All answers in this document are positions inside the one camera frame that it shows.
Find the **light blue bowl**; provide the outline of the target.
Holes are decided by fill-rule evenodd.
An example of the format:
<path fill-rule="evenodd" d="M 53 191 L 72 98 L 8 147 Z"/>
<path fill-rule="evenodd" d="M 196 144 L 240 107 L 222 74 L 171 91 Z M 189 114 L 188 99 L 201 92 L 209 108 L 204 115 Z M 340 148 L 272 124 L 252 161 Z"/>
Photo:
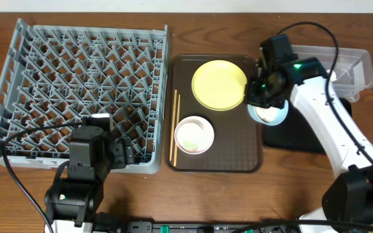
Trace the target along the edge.
<path fill-rule="evenodd" d="M 288 115 L 289 104 L 286 100 L 282 109 L 277 107 L 262 108 L 253 105 L 247 105 L 247 110 L 253 120 L 267 126 L 276 126 L 281 124 Z"/>

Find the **white napkin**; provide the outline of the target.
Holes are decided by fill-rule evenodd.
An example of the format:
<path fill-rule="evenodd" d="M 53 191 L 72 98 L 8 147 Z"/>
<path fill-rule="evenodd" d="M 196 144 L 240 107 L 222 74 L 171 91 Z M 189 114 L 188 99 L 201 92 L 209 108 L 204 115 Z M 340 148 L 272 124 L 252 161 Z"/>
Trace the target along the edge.
<path fill-rule="evenodd" d="M 337 75 L 335 71 L 332 71 L 331 76 L 330 76 L 330 81 L 335 82 L 337 80 Z"/>

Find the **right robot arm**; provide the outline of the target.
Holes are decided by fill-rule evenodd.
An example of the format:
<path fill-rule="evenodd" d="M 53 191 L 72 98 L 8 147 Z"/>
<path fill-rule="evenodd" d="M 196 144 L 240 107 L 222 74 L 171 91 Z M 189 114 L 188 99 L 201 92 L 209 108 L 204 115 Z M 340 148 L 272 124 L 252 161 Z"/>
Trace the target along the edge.
<path fill-rule="evenodd" d="M 373 145 L 337 97 L 316 57 L 300 59 L 285 34 L 261 42 L 257 78 L 247 84 L 251 117 L 281 123 L 293 106 L 307 121 L 330 161 L 335 181 L 321 207 L 297 220 L 301 232 L 337 232 L 373 225 Z"/>

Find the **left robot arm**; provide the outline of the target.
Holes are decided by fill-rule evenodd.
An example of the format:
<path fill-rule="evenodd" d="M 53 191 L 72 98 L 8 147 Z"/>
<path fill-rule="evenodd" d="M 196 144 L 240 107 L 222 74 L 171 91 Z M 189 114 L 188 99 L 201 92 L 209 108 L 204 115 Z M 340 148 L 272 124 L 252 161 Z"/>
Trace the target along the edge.
<path fill-rule="evenodd" d="M 82 119 L 72 130 L 69 160 L 60 164 L 45 194 L 46 232 L 126 232 L 123 220 L 98 212 L 111 170 L 135 162 L 131 139 L 118 139 L 109 113 Z"/>

